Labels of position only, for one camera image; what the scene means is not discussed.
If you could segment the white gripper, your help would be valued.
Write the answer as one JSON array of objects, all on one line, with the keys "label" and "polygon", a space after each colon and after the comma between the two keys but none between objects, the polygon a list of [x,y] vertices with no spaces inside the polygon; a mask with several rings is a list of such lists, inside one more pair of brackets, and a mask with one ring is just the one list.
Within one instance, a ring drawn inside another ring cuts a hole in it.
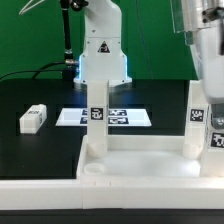
[{"label": "white gripper", "polygon": [[211,123],[224,129],[224,55],[219,53],[220,35],[218,27],[196,32],[190,46],[197,78],[207,102],[211,105]]}]

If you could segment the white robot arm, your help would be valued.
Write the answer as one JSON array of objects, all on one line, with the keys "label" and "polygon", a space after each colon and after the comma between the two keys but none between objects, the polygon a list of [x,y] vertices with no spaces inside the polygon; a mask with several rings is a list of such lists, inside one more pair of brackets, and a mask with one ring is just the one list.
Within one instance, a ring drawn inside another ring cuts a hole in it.
[{"label": "white robot arm", "polygon": [[[173,29],[185,34],[210,105],[211,125],[224,129],[224,0],[170,0],[170,5]],[[117,85],[126,74],[120,8],[111,0],[77,0],[74,6],[85,18],[79,79],[106,79]]]}]

